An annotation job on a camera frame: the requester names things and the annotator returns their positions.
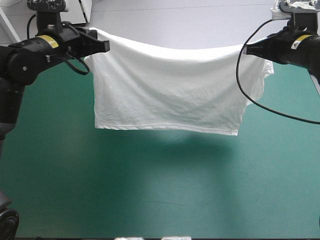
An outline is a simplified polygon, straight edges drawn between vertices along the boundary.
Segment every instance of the green table surface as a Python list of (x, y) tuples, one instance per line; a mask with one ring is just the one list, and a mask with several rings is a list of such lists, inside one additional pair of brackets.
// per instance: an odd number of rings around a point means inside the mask
[[(260, 102), (320, 121), (302, 68), (275, 64)], [(25, 92), (0, 189), (18, 237), (320, 238), (319, 143), (254, 105), (238, 136), (95, 129), (93, 76), (62, 64)]]

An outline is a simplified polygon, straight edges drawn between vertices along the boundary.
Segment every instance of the white t-shirt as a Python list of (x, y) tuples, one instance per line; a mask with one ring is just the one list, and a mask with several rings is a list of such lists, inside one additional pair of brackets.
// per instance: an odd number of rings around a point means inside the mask
[[(96, 128), (238, 134), (249, 104), (236, 82), (241, 45), (181, 50), (91, 29), (110, 41), (109, 52), (85, 58), (94, 76)], [(241, 84), (255, 100), (273, 73), (271, 61), (241, 59)]]

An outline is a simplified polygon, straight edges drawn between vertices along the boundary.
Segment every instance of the black cable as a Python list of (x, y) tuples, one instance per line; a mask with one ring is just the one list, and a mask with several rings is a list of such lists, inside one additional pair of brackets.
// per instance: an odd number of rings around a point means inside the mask
[(242, 54), (244, 52), (245, 47), (247, 46), (247, 43), (253, 38), (253, 36), (256, 35), (257, 32), (259, 32), (259, 30), (263, 26), (265, 26), (266, 24), (268, 24), (268, 23), (270, 23), (272, 21), (273, 20), (270, 19), (270, 20), (266, 21), (265, 23), (263, 23), (261, 26), (259, 26), (257, 28), (257, 30), (247, 39), (247, 41), (245, 41), (244, 45), (242, 46), (242, 48), (240, 50), (240, 53), (239, 53), (239, 56), (238, 56), (238, 60), (237, 60), (237, 63), (236, 63), (236, 71), (235, 71), (236, 82), (237, 82), (237, 84), (239, 86), (239, 89), (247, 99), (249, 99), (253, 104), (257, 105), (258, 107), (260, 107), (260, 108), (262, 108), (264, 110), (267, 110), (267, 111), (269, 111), (271, 113), (280, 115), (280, 116), (285, 117), (285, 118), (289, 118), (289, 119), (293, 119), (293, 120), (297, 120), (297, 121), (301, 121), (301, 122), (305, 122), (305, 123), (309, 123), (309, 124), (320, 125), (320, 121), (312, 121), (312, 120), (308, 120), (308, 119), (304, 119), (304, 118), (300, 118), (300, 117), (291, 116), (291, 115), (288, 115), (288, 114), (285, 114), (285, 113), (282, 113), (282, 112), (279, 112), (279, 111), (275, 111), (275, 110), (273, 110), (271, 108), (268, 108), (268, 107), (256, 102), (248, 94), (246, 94), (246, 92), (243, 90), (243, 88), (242, 88), (242, 86), (240, 84), (240, 80), (239, 80), (239, 65), (240, 65), (241, 56), (242, 56)]
[(60, 59), (63, 62), (65, 62), (69, 68), (71, 68), (73, 71), (75, 71), (77, 74), (80, 75), (87, 75), (88, 73), (90, 73), (90, 68), (89, 66), (79, 57), (75, 56), (72, 52), (68, 51), (67, 54), (72, 58), (72, 59), (76, 59), (78, 60), (86, 69), (86, 71), (82, 71), (79, 68), (77, 68), (75, 65), (73, 65), (68, 59), (66, 59), (64, 56), (60, 56), (60, 55), (51, 55), (51, 58), (56, 58), (56, 59)]
[(26, 39), (30, 39), (30, 24), (31, 24), (31, 21), (36, 17), (37, 15), (34, 14), (30, 17), (29, 21), (28, 21), (28, 24), (26, 25)]

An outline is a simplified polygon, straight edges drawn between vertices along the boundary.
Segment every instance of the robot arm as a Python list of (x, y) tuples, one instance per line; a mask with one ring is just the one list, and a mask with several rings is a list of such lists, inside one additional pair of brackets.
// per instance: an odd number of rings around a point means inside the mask
[(244, 53), (279, 64), (292, 64), (308, 70), (320, 87), (320, 0), (276, 0), (273, 20), (288, 19), (287, 26), (267, 38), (247, 44)]
[[(27, 5), (37, 12), (38, 34), (8, 47), (0, 46), (0, 156), (6, 134), (16, 125), (25, 86), (62, 62), (86, 75), (89, 68), (81, 58), (110, 50), (109, 41), (97, 40), (96, 31), (61, 22), (64, 0), (27, 0)], [(70, 59), (80, 61), (87, 71), (77, 69)]]

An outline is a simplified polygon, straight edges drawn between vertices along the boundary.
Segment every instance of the yellow label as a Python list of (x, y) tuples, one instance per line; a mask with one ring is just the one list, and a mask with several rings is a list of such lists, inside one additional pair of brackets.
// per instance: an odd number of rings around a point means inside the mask
[(48, 35), (40, 35), (40, 36), (37, 36), (37, 38), (41, 38), (41, 39), (45, 40), (48, 44), (50, 44), (50, 46), (53, 49), (59, 47), (59, 44), (57, 43), (57, 41)]
[(302, 36), (298, 37), (298, 38), (294, 41), (294, 43), (292, 44), (291, 49), (296, 50), (296, 49), (299, 47), (300, 43), (301, 43), (303, 40), (305, 40), (306, 38), (311, 37), (311, 36), (312, 36), (312, 35), (307, 34), (307, 35), (302, 35)]

